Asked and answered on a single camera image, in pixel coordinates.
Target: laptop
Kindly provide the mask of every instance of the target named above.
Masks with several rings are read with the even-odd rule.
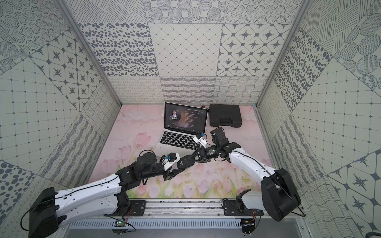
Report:
[[[200,147],[193,140],[198,133],[205,133],[208,109],[181,104],[164,104],[164,130],[154,152],[161,157],[171,152],[180,157],[192,154]]]

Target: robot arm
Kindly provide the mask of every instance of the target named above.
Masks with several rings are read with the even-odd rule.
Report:
[[[170,180],[195,163],[207,163],[217,157],[242,168],[261,184],[261,199],[250,190],[236,197],[241,211],[266,210],[274,220],[280,221],[301,204],[287,171],[275,170],[257,161],[239,144],[230,143],[222,128],[211,131],[211,136],[215,145],[208,148],[203,135],[195,136],[194,140],[203,147],[182,158],[177,153],[170,153],[157,163],[156,155],[147,152],[107,178],[68,190],[55,191],[53,187],[43,190],[29,209],[28,237],[46,237],[59,227],[86,217],[125,216],[132,207],[126,191],[139,186],[141,181],[146,184],[148,178],[160,175],[164,180]]]

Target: laptop keyboard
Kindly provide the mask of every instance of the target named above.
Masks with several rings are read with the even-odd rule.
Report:
[[[194,142],[193,136],[187,136],[168,131],[164,132],[162,139],[160,140],[160,143],[186,148],[190,150],[196,150],[200,147],[200,143]]]

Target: laptop screen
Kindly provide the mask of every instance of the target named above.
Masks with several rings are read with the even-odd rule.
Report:
[[[166,102],[164,106],[166,129],[196,135],[204,133],[208,109]]]

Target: patterned wall panel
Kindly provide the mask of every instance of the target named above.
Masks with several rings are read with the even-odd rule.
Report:
[[[142,0],[65,0],[78,23],[147,22]]]
[[[291,114],[275,134],[272,144],[280,167],[289,171],[297,188],[325,176],[320,161]]]
[[[223,24],[218,76],[269,76],[290,24]]]
[[[147,24],[79,24],[108,76],[158,75]]]
[[[216,76],[220,24],[149,24],[160,76]]]
[[[78,111],[101,81],[70,29],[31,54],[30,58]]]
[[[166,102],[211,104],[216,77],[160,77]]]
[[[374,0],[312,0],[301,28],[334,55]]]
[[[381,96],[381,4],[374,4],[335,54],[337,60]]]
[[[5,217],[21,198],[24,191],[28,189],[35,174],[7,162],[0,161],[0,176],[3,191],[0,194],[0,200],[2,201],[2,206],[0,207],[1,228]]]
[[[79,112],[30,58],[0,84],[1,158],[36,173]]]
[[[28,55],[0,26],[0,74],[15,66]]]
[[[381,97],[333,59],[293,111],[324,170],[381,147]]]
[[[255,104],[267,77],[217,77],[213,103]]]
[[[113,76],[109,80],[124,104],[164,103],[159,77]]]
[[[380,157],[378,149],[328,174],[363,236],[372,230],[381,230]]]
[[[291,113],[274,81],[270,82],[259,106],[259,111],[267,133],[272,139]]]
[[[79,115],[38,175],[67,187],[85,184],[103,140],[85,117]]]
[[[0,223],[0,237],[27,237],[28,232],[20,227],[20,220],[24,213],[33,205],[38,195],[46,188],[54,187],[56,191],[68,189],[58,183],[52,182],[46,178],[34,175],[33,180],[30,180],[26,190],[19,192],[20,196],[15,200],[13,209],[7,214],[6,219]],[[26,215],[22,220],[22,225],[25,228],[29,226],[29,216]]]
[[[119,109],[118,103],[101,81],[91,95],[89,103],[86,103],[81,110],[81,114],[95,127],[103,139],[107,139]]]
[[[316,238],[364,237],[327,177],[298,189]]]
[[[27,55],[69,28],[50,0],[2,1],[0,8],[2,28]]]
[[[331,58],[327,51],[299,28],[274,78],[291,111],[323,72]]]
[[[224,23],[293,23],[302,0],[227,0]]]
[[[225,0],[143,0],[148,23],[222,23]]]

